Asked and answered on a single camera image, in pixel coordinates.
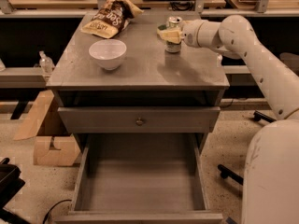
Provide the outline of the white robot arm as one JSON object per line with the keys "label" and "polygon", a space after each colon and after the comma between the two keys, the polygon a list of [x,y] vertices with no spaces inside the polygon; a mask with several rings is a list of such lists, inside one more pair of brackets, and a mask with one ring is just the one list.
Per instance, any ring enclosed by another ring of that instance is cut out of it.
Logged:
{"label": "white robot arm", "polygon": [[167,23],[157,28],[157,35],[243,61],[273,120],[252,137],[244,174],[220,164],[220,176],[242,185],[239,224],[299,224],[299,76],[261,43],[240,15],[221,22]]}

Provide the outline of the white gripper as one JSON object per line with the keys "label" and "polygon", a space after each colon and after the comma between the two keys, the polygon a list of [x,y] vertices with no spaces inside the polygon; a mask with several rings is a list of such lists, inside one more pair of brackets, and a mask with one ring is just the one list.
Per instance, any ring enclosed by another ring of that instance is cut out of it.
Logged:
{"label": "white gripper", "polygon": [[157,34],[162,40],[175,44],[179,44],[182,41],[183,35],[183,41],[187,46],[199,48],[197,36],[202,23],[201,20],[186,21],[182,31],[179,28],[170,28],[157,31]]}

